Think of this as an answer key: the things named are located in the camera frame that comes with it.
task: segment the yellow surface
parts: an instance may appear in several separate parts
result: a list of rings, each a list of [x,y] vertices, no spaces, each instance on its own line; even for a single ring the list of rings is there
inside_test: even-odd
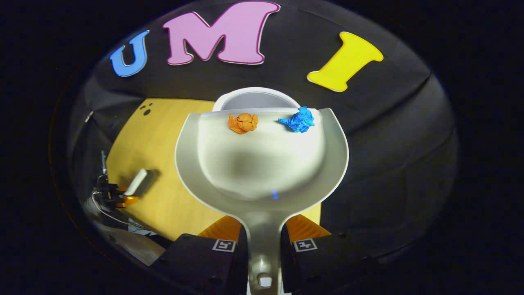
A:
[[[120,210],[170,240],[184,233],[198,235],[224,216],[193,198],[174,166],[174,147],[188,114],[210,112],[213,104],[203,100],[146,99],[124,125],[107,157],[109,182],[119,186],[129,186],[141,168],[157,172],[146,194]],[[148,115],[144,115],[146,110],[150,110]],[[318,224],[320,204],[303,214]]]
[[[347,89],[346,82],[370,61],[384,56],[368,41],[346,31],[339,34],[342,47],[319,71],[308,74],[308,80],[333,91]]]

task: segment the white container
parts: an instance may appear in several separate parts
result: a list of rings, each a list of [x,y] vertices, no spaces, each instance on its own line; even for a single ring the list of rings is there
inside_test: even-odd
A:
[[[247,108],[299,108],[300,105],[288,95],[270,88],[242,88],[219,97],[213,112]]]
[[[249,290],[278,295],[284,223],[326,199],[344,177],[346,136],[331,109],[309,109],[305,133],[278,122],[296,108],[254,108],[189,114],[175,148],[182,184],[204,205],[240,221],[247,233]],[[229,114],[256,114],[254,131],[237,134]]]

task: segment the letter m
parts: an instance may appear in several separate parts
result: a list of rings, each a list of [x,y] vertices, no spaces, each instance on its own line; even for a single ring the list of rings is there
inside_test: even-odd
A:
[[[265,1],[240,2],[229,7],[212,26],[196,12],[178,16],[164,24],[169,31],[170,65],[193,61],[189,44],[202,60],[209,60],[224,38],[224,49],[217,54],[221,61],[258,65],[264,62],[259,51],[262,29],[267,17],[280,10],[278,4]]]

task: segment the letter u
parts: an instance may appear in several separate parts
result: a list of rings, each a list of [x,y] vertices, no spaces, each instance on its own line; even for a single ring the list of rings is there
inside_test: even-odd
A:
[[[126,65],[124,63],[122,51],[124,51],[125,46],[120,47],[113,54],[111,54],[109,59],[111,60],[111,63],[113,64],[113,70],[117,75],[121,77],[132,76],[140,72],[140,70],[142,70],[146,65],[147,53],[144,38],[148,33],[149,30],[142,32],[129,41],[129,44],[133,46],[133,53],[135,54],[135,61],[132,64]]]

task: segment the dustpan handle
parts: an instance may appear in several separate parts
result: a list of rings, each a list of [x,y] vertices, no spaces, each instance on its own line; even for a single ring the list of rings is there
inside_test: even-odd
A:
[[[248,225],[249,289],[252,295],[279,295],[280,232],[283,220],[251,216]]]

